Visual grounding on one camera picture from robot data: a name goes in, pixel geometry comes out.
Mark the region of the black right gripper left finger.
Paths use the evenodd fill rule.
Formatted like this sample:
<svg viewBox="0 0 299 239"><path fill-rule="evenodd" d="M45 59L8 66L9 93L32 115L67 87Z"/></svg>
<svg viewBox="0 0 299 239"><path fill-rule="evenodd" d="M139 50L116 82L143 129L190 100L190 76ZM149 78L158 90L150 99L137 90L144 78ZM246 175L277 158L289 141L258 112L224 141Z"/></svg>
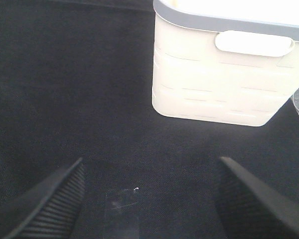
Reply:
<svg viewBox="0 0 299 239"><path fill-rule="evenodd" d="M82 159L0 206L0 239L68 239L85 196Z"/></svg>

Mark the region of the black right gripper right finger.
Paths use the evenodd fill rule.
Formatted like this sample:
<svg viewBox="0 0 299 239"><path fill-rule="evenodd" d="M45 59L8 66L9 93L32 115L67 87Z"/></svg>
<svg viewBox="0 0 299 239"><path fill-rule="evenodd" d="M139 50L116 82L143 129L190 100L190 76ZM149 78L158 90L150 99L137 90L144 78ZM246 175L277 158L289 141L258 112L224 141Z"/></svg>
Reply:
<svg viewBox="0 0 299 239"><path fill-rule="evenodd" d="M299 239L299 204L230 157L215 167L215 206L229 239Z"/></svg>

